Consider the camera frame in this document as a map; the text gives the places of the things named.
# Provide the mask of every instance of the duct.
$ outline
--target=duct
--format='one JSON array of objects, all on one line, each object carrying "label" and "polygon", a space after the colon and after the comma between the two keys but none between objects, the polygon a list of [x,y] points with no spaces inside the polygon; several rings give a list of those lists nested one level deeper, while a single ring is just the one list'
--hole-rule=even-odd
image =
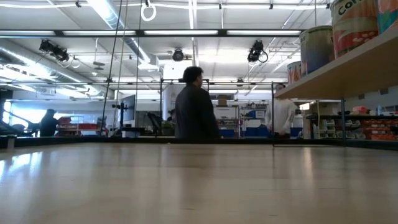
[{"label": "duct", "polygon": [[[109,28],[114,30],[124,30],[128,29],[124,25],[122,18],[119,20],[118,27],[118,13],[116,11],[115,5],[111,0],[87,0],[88,4],[98,13],[98,15],[105,21]],[[138,46],[138,43],[134,38],[126,37],[123,38],[124,43],[129,46],[129,48],[139,57],[141,63],[151,63],[149,56],[143,51],[143,49]]]},{"label": "duct", "polygon": [[[37,55],[36,53],[27,50],[10,40],[0,39],[0,54],[6,55],[13,62],[12,64],[18,65],[27,65],[31,69],[37,71],[38,75],[45,78],[48,76],[49,78],[58,78],[58,79],[69,79],[71,82],[92,82],[92,80],[85,78],[76,72],[73,72],[69,69],[62,68],[57,65],[57,63],[52,62],[46,58],[43,58],[41,55]],[[94,88],[97,91],[106,91],[106,88],[103,86],[96,86]]]}]

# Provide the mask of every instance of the ceiling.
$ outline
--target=ceiling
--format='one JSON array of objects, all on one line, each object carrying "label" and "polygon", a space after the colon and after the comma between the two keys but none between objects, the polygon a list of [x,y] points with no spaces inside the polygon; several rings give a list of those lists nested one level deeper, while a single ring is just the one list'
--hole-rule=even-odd
[{"label": "ceiling", "polygon": [[[141,1],[128,1],[129,4]],[[217,6],[219,0],[197,0],[198,6]],[[18,0],[1,1],[1,4],[14,4],[19,6],[49,6],[74,4],[75,1],[67,0]],[[151,1],[176,6],[187,6],[188,0],[175,1]],[[269,0],[222,0],[223,5],[237,4],[269,4]],[[275,5],[286,6],[313,6],[311,0],[273,0]],[[318,4],[326,4],[326,0],[318,0]],[[126,7],[122,7],[121,17],[125,18]],[[331,13],[322,6],[317,9],[317,25],[330,25]],[[197,10],[197,29],[308,29],[315,27],[315,10],[287,10],[287,9],[201,9]],[[91,7],[62,7],[51,9],[23,9],[0,7],[0,29],[109,29]],[[127,8],[126,27],[130,29],[189,29],[190,16],[187,9],[175,9],[169,7],[157,7],[155,18],[149,22],[140,19],[140,7],[129,6]],[[251,67],[248,65],[248,50],[255,40],[253,37],[199,37],[195,38],[198,46],[199,66],[204,69],[204,78],[214,82],[236,81],[244,78],[246,82],[287,81],[286,65],[289,62],[300,60],[300,52],[289,55],[297,49],[297,38],[260,38],[269,53],[269,61],[264,64]],[[92,38],[52,38],[52,42],[68,49],[70,55],[75,55],[81,62],[78,68],[68,69],[89,78],[95,82],[106,80],[111,70],[111,52],[113,51],[113,38],[99,38],[96,61],[106,65],[97,76],[93,76],[93,61],[95,60],[95,39]],[[10,39],[23,48],[37,54],[41,39]],[[181,48],[189,56],[193,55],[193,44],[190,37],[141,37],[139,45],[147,54],[158,56],[160,64],[171,63],[168,51]],[[149,72],[137,69],[137,58],[127,46],[123,46],[121,39],[116,39],[114,48],[115,58],[111,70],[113,80],[117,80],[119,74],[122,82],[134,82],[137,78],[140,82],[150,82],[160,79],[160,72]]]}]

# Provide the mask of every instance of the wooden shelf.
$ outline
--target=wooden shelf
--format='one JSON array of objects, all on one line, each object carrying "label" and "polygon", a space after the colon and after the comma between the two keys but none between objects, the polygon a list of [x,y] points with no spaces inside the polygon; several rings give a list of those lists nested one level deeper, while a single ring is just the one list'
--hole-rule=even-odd
[{"label": "wooden shelf", "polygon": [[391,29],[330,62],[276,98],[341,100],[398,85],[398,29]]}]

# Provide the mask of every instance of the paint can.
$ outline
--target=paint can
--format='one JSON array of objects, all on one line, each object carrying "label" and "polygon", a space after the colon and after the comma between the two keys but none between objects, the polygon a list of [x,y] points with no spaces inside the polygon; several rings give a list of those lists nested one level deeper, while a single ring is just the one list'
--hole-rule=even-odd
[{"label": "paint can", "polygon": [[302,77],[335,59],[331,26],[320,26],[300,34]]},{"label": "paint can", "polygon": [[330,9],[336,58],[378,35],[375,0],[336,0]]},{"label": "paint can", "polygon": [[377,0],[379,14],[379,33],[382,34],[392,27],[398,27],[398,0]]},{"label": "paint can", "polygon": [[301,62],[293,62],[287,65],[287,82],[289,85],[301,79]]}]

